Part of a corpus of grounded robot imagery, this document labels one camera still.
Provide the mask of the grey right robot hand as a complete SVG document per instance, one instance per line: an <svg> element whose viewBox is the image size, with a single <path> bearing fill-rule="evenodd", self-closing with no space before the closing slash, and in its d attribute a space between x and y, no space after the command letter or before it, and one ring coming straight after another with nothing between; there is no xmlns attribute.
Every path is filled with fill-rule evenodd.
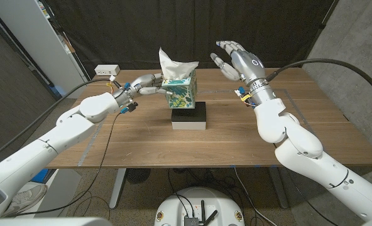
<svg viewBox="0 0 372 226"><path fill-rule="evenodd" d="M246 51L242 45L235 41L217 41L216 45L224 49L231 57L232 65L226 63L215 53L211 53L212 61L226 78L232 81L240 80L250 90L268 85L264 65L256 55Z"/></svg>

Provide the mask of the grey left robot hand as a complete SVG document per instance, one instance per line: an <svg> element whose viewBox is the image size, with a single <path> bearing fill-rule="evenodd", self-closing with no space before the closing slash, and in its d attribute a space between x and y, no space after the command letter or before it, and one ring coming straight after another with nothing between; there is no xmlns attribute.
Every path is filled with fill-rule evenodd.
<svg viewBox="0 0 372 226"><path fill-rule="evenodd" d="M153 94L172 95L173 92L167 91L161 87L162 82L162 73L142 75L130 83L128 94L132 98Z"/></svg>

